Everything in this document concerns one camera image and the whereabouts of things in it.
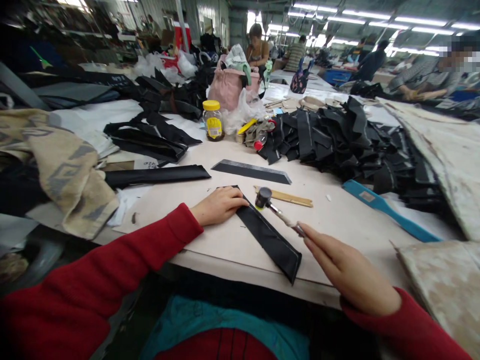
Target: red sleeve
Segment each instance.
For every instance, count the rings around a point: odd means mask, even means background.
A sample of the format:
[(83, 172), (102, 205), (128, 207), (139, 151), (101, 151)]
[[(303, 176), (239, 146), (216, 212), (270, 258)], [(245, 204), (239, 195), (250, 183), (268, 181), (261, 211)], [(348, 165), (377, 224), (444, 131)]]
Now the red sleeve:
[(403, 359), (471, 359), (409, 294), (395, 289), (401, 296), (401, 308), (392, 315), (366, 315), (343, 297), (341, 308), (354, 323), (387, 339)]
[(162, 220), (53, 270), (41, 284), (6, 296), (2, 315), (19, 358), (88, 359), (107, 337), (108, 319), (123, 297), (202, 232), (182, 203)]

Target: towel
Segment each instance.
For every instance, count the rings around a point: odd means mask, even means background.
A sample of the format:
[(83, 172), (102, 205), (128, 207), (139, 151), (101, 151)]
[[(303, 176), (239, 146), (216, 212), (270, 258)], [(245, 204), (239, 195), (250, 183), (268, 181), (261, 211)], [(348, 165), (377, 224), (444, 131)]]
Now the towel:
[(50, 126), (48, 115), (38, 109), (0, 111), (0, 167), (16, 159), (35, 161), (42, 190), (63, 213), (64, 229), (93, 239), (119, 202), (104, 173), (94, 169), (94, 147), (66, 129)]

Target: plastic bag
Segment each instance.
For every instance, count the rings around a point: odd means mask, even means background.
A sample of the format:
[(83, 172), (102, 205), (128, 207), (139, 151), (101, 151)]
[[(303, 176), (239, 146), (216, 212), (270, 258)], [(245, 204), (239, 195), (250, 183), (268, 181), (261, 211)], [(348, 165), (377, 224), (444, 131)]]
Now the plastic bag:
[(233, 45), (225, 58), (225, 65), (229, 69), (235, 69), (238, 64), (247, 62), (244, 50), (240, 44)]
[(164, 70), (164, 63), (158, 52), (149, 53), (146, 57), (138, 56), (138, 62), (133, 68), (133, 72), (137, 76), (155, 77), (155, 69)]
[(182, 50), (178, 51), (178, 68), (180, 69), (181, 74), (188, 78), (193, 78), (195, 76), (195, 72), (198, 68), (195, 65), (192, 65), (187, 58), (187, 54)]
[(263, 119), (266, 114), (265, 106), (255, 91), (242, 89), (235, 110), (223, 112), (223, 128), (227, 135), (236, 133), (251, 119)]

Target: hammer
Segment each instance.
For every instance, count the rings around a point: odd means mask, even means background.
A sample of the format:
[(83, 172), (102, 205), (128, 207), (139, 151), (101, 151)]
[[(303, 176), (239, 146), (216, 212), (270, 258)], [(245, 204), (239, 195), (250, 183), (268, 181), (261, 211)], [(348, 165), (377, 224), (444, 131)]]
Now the hammer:
[(284, 215), (284, 213), (275, 205), (272, 204), (270, 199), (272, 198), (272, 190), (268, 187), (261, 187), (258, 189), (258, 193), (256, 194), (255, 199), (255, 207), (259, 210), (263, 209), (264, 207), (269, 208), (275, 215), (277, 215), (289, 228), (292, 228), (299, 237), (306, 238), (305, 232), (302, 228), (289, 220), (288, 217)]

